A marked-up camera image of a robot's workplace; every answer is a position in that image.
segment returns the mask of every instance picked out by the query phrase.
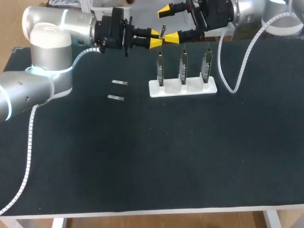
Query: white cable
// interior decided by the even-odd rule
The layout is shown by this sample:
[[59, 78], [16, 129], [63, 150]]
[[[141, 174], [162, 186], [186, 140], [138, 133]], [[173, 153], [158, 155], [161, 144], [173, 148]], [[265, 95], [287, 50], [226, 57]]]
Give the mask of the white cable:
[[245, 53], [245, 56], [244, 56], [244, 59], [243, 59], [243, 63], [242, 63], [242, 66], [241, 66], [241, 69], [240, 69], [240, 72], [239, 72], [239, 75], [238, 75], [238, 80], [237, 80], [237, 84], [236, 84], [236, 87], [232, 90], [230, 88], [230, 86], [228, 85], [227, 81], [225, 80], [225, 77], [224, 77], [224, 74], [222, 72], [222, 67], [221, 67], [221, 64], [220, 64], [220, 53], [221, 53], [221, 49], [222, 49], [222, 43], [223, 43], [223, 39], [224, 39], [224, 36], [225, 36], [225, 32], [226, 32], [226, 29], [222, 32], [222, 35], [220, 37], [220, 40], [219, 40], [219, 44], [218, 44], [218, 71], [219, 71], [219, 75], [223, 81], [223, 83], [225, 84], [226, 88], [228, 89], [229, 92], [231, 92], [232, 94], [235, 94], [237, 91], [238, 91], [238, 87], [241, 83], [241, 79], [242, 79], [242, 76], [243, 76], [243, 73], [244, 73], [244, 70], [245, 70], [245, 67], [246, 67], [246, 63], [247, 63], [247, 60], [248, 60], [248, 57], [249, 57], [249, 54], [254, 46], [254, 44], [256, 43], [257, 39], [260, 37], [260, 35], [265, 31], [265, 29], [271, 25], [273, 22], [275, 22], [276, 20], [280, 19], [280, 18], [284, 18], [284, 17], [293, 17], [293, 18], [297, 18], [297, 16], [294, 14], [294, 13], [282, 13], [282, 14], [279, 14], [273, 18], [271, 18], [258, 32], [257, 34], [255, 35], [255, 37], [252, 39], [252, 41], [250, 42], [248, 48], [247, 48], [247, 51]]
[[31, 162], [31, 156], [32, 156], [32, 143], [33, 143], [33, 124], [34, 124], [34, 117], [35, 117], [35, 112], [36, 109], [39, 107], [39, 105], [35, 105], [32, 108], [32, 112], [30, 113], [30, 118], [29, 118], [29, 125], [28, 125], [28, 158], [27, 158], [27, 166], [25, 169], [25, 174], [23, 181], [21, 183], [20, 189], [15, 195], [15, 197], [12, 199], [12, 201], [6, 205], [2, 210], [0, 210], [0, 215], [2, 215], [5, 211], [10, 209], [11, 206], [14, 205], [14, 203], [18, 200], [20, 195], [22, 194], [29, 178], [29, 169], [30, 169], [30, 162]]
[[80, 60], [80, 58], [81, 58], [84, 54], [89, 53], [89, 52], [92, 52], [92, 51], [94, 51], [94, 52], [100, 52], [100, 50], [99, 50], [98, 47], [91, 47], [91, 48], [89, 48], [89, 49], [86, 49], [86, 50], [82, 51], [82, 52], [76, 57], [76, 59], [74, 60], [74, 62], [73, 62], [73, 64], [72, 64], [72, 68], [75, 67], [75, 65], [77, 64], [77, 62]]

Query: white table edge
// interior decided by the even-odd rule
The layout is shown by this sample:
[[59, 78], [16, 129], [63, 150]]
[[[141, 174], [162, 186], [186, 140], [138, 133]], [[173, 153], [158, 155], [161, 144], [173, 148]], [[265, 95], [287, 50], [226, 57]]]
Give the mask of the white table edge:
[[213, 213], [213, 212], [244, 212], [244, 211], [265, 211], [265, 210], [292, 210], [304, 209], [304, 204], [282, 205], [282, 206], [251, 206], [231, 208], [198, 208], [198, 209], [162, 209], [162, 210], [135, 210], [124, 212], [94, 212], [77, 214], [54, 214], [54, 215], [22, 215], [22, 216], [1, 216], [11, 219], [54, 219], [54, 218], [82, 218], [82, 217], [104, 217], [104, 216], [127, 216], [127, 215], [161, 215], [161, 214], [191, 214], [191, 213]]

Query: wooden floor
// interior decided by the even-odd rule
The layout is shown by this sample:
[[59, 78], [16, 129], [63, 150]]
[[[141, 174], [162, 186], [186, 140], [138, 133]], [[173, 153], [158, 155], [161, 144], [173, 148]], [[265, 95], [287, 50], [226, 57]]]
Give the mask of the wooden floor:
[[[42, 0], [0, 0], [0, 72], [13, 47], [29, 46], [21, 29], [27, 6]], [[279, 211], [282, 228], [289, 228], [304, 210]], [[51, 228], [52, 219], [36, 219], [39, 228]], [[149, 215], [103, 218], [73, 218], [67, 228], [266, 228], [262, 212]]]

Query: black table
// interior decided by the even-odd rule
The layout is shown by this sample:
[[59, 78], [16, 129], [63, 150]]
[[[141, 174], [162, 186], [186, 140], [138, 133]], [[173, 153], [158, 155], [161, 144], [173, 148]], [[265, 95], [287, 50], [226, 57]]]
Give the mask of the black table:
[[[232, 87], [248, 44], [223, 45], [222, 68]], [[304, 204], [304, 42], [258, 41], [234, 95], [219, 78], [217, 43], [210, 45], [215, 95], [150, 98], [156, 49], [134, 47], [128, 58], [109, 49], [82, 57], [72, 93], [36, 112], [28, 184], [4, 215], [237, 211]], [[188, 76], [199, 75], [205, 47], [186, 45]], [[74, 55], [80, 51], [74, 49]], [[162, 51], [164, 77], [177, 77], [180, 46], [165, 45]], [[5, 71], [30, 64], [30, 50], [24, 48], [11, 55]], [[112, 84], [112, 79], [129, 86]], [[108, 99], [108, 94], [125, 101]], [[0, 123], [0, 208], [22, 182], [29, 113]]]

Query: white holder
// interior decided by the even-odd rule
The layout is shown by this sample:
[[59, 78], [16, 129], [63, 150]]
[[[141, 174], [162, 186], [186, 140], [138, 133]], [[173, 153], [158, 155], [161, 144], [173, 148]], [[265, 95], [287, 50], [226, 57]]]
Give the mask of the white holder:
[[164, 79], [163, 86], [159, 86], [158, 80], [152, 80], [149, 90], [150, 97], [215, 94], [218, 91], [214, 78], [210, 76], [208, 83], [204, 83], [201, 73], [199, 77], [187, 77], [185, 85], [181, 84], [180, 75], [179, 78]]

